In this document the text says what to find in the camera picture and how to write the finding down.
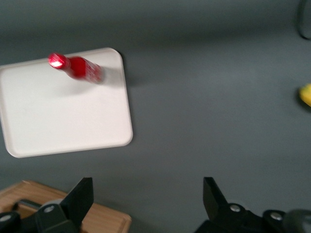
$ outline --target wooden board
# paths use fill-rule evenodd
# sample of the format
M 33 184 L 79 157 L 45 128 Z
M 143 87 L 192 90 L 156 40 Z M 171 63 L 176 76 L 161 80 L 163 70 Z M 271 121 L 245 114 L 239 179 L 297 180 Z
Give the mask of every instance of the wooden board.
M 33 182 L 22 181 L 0 191 L 0 212 L 11 211 L 15 202 L 28 199 L 38 204 L 51 200 L 63 199 L 65 192 Z M 35 210 L 22 207 L 21 216 L 26 217 Z M 131 217 L 125 213 L 112 210 L 99 204 L 93 204 L 83 220 L 83 233 L 127 233 L 131 225 Z

